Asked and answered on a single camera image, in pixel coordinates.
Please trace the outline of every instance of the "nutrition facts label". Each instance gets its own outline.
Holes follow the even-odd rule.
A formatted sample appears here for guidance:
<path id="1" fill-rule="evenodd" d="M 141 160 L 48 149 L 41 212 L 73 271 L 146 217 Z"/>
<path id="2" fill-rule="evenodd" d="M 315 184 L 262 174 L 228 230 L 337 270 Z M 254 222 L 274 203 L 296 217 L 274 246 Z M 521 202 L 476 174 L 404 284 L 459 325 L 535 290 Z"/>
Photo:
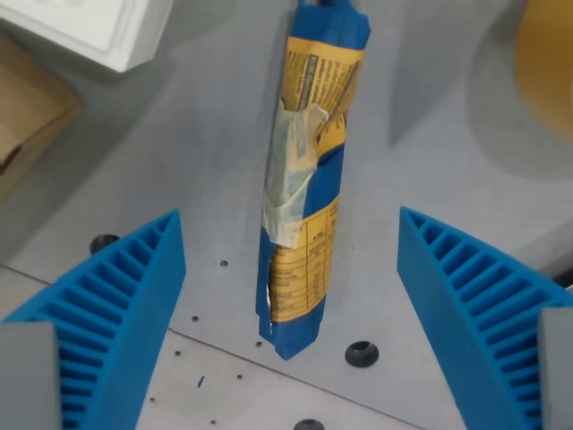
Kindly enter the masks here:
<path id="1" fill-rule="evenodd" d="M 283 323 L 308 314 L 329 287 L 338 198 L 293 225 L 295 248 L 277 246 L 270 265 L 271 320 Z"/>

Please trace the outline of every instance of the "table surface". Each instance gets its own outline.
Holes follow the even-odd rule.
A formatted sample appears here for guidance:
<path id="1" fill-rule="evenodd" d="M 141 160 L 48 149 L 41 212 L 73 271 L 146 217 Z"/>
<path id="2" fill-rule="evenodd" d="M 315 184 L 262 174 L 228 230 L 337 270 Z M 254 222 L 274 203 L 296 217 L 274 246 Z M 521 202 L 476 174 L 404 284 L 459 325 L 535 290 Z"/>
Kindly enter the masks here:
<path id="1" fill-rule="evenodd" d="M 0 267 L 0 319 L 45 286 Z M 197 388 L 202 377 L 203 384 Z M 329 430 L 415 429 L 171 331 L 159 354 L 137 429 L 288 430 L 307 418 L 321 421 Z M 213 419 L 216 426 L 210 423 Z"/>
<path id="2" fill-rule="evenodd" d="M 55 280 L 95 235 L 124 235 L 178 207 L 188 276 L 174 331 L 416 426 L 463 428 L 396 274 L 399 207 L 550 267 L 573 243 L 573 147 L 544 131 L 516 92 L 520 2 L 360 8 L 372 37 L 348 120 L 330 292 L 321 334 L 303 353 L 284 362 L 270 345 L 254 347 L 288 2 L 181 0 L 158 57 L 126 75 L 21 35 L 78 91 L 85 113 L 0 202 L 0 262 Z M 357 340 L 381 349 L 370 369 L 343 359 Z"/>

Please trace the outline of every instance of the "clear tape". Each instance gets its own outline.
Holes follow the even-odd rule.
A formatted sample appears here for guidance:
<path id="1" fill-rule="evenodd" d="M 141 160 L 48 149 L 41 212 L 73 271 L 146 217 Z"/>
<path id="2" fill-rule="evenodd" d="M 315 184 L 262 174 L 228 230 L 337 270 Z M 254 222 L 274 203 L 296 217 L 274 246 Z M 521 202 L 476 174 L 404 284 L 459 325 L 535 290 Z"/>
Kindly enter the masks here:
<path id="1" fill-rule="evenodd" d="M 318 105 L 291 112 L 280 101 L 262 204 L 262 225 L 275 244 L 293 248 L 298 243 L 306 191 L 318 164 L 314 137 L 328 119 Z"/>

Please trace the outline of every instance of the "black bolt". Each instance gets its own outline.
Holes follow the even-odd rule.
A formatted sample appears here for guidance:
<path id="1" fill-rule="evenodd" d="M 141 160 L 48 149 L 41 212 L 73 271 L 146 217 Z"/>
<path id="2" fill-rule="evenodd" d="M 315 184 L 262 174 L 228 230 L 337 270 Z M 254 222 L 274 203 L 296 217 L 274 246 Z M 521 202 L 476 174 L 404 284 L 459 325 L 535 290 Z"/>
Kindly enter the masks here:
<path id="1" fill-rule="evenodd" d="M 120 239 L 116 235 L 98 235 L 90 243 L 90 254 L 95 254 Z"/>
<path id="2" fill-rule="evenodd" d="M 378 347 L 367 340 L 361 340 L 346 349 L 345 359 L 354 367 L 370 367 L 380 357 Z"/>
<path id="3" fill-rule="evenodd" d="M 295 430 L 324 430 L 324 425 L 316 419 L 304 419 L 295 426 Z"/>

